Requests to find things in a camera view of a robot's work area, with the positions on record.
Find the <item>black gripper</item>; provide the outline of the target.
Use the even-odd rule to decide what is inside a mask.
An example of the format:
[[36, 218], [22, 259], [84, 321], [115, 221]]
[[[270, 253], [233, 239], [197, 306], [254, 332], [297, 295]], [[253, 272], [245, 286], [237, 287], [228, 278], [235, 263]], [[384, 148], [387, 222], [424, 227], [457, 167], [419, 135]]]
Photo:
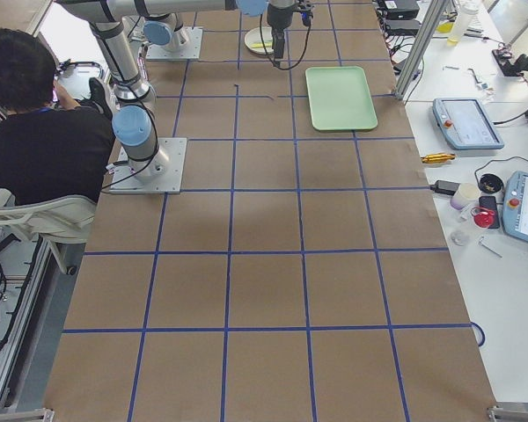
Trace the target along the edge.
[[271, 28], [273, 60], [280, 61], [284, 56], [285, 30], [282, 28]]

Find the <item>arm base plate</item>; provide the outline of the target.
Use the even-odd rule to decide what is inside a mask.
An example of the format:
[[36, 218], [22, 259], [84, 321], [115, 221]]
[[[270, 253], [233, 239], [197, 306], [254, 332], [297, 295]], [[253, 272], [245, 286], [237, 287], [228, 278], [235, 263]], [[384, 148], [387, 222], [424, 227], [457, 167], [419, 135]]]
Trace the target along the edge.
[[125, 164], [114, 169], [110, 193], [146, 194], [179, 193], [187, 151], [186, 138], [158, 138], [158, 153], [145, 170], [147, 162], [129, 161], [127, 152], [120, 149], [119, 160]]
[[164, 25], [149, 25], [143, 33], [148, 41], [147, 61], [176, 62], [200, 58], [203, 30], [199, 26], [182, 26], [178, 31], [172, 31]]

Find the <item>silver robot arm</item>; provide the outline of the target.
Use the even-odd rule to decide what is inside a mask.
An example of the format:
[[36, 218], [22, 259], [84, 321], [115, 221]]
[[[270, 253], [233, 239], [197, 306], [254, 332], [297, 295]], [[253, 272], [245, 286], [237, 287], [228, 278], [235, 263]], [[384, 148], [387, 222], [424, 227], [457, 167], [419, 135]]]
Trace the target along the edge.
[[86, 21], [114, 81], [114, 95], [121, 110], [112, 127], [133, 170], [145, 178], [164, 168], [159, 160], [159, 140], [154, 123], [153, 88], [142, 76], [125, 33], [123, 19], [144, 19], [143, 34], [159, 46], [172, 47], [182, 32], [180, 14], [186, 11], [234, 11], [236, 1], [61, 1], [64, 10]]
[[[300, 14], [307, 33], [303, 52], [294, 66], [303, 60], [312, 28], [313, 4], [311, 1], [234, 1], [233, 5], [245, 15], [260, 17], [258, 31], [264, 55], [275, 68], [285, 71], [292, 69], [292, 67], [283, 68], [281, 66], [285, 48], [285, 31], [291, 26], [293, 15]], [[160, 47], [170, 47], [173, 41], [179, 39], [178, 33], [183, 29], [183, 22], [177, 13], [147, 15], [141, 12], [140, 15], [145, 19], [143, 35], [149, 43]]]

